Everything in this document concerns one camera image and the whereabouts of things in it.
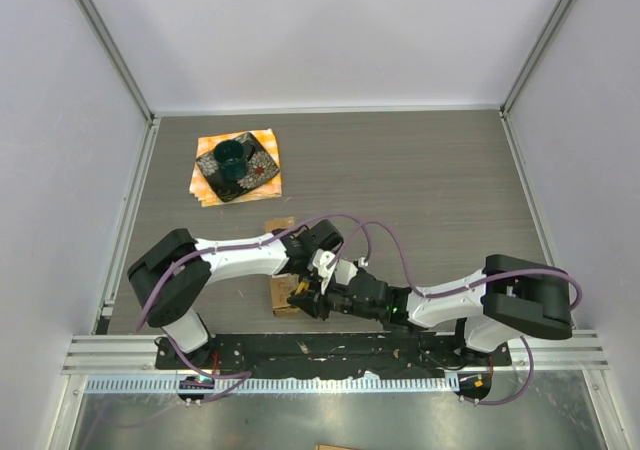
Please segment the brown cardboard express box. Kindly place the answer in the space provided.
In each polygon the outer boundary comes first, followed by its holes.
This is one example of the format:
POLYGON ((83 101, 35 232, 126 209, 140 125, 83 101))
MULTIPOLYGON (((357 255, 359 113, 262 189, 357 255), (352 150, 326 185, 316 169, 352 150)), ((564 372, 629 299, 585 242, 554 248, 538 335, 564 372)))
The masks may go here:
MULTIPOLYGON (((264 228, 268 233, 292 227, 296 223, 294 217, 285 217, 268 220, 264 228)), ((279 275, 270 280, 270 295, 272 311, 275 317, 289 317, 300 314, 301 311, 289 304, 287 298, 298 288, 298 278, 295 275, 279 275)))

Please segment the yellow utility knife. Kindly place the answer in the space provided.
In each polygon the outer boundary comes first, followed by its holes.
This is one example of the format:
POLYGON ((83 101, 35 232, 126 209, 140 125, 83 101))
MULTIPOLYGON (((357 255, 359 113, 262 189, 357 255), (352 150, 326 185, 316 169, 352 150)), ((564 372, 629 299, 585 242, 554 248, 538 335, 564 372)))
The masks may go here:
POLYGON ((310 280, 308 278, 302 278, 299 280, 299 285, 295 291, 295 294, 301 294, 306 292, 309 289, 310 286, 310 280))

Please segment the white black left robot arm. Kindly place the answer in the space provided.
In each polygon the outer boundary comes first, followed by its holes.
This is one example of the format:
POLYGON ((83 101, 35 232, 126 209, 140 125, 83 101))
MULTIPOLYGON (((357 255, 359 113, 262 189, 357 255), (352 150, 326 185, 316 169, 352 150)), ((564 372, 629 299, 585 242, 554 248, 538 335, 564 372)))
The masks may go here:
POLYGON ((277 229, 248 239, 211 241, 185 228, 169 232, 127 270, 127 279, 143 310, 143 322, 171 338, 166 355, 178 350, 190 368, 209 365, 212 337, 193 304, 205 286, 244 276, 308 276, 320 251, 343 243, 324 219, 292 232, 277 229))

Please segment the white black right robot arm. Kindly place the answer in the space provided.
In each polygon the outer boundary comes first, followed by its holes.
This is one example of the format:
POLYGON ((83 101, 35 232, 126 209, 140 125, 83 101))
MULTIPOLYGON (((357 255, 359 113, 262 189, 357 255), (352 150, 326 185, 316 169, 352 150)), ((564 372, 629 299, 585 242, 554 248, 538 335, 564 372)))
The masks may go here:
POLYGON ((453 356, 472 365, 515 338, 571 338, 571 311, 579 298, 565 271, 494 254, 464 278, 415 289, 393 286, 341 260, 330 277, 303 281, 287 301, 316 319, 335 312, 377 321, 387 331, 454 322, 453 356))

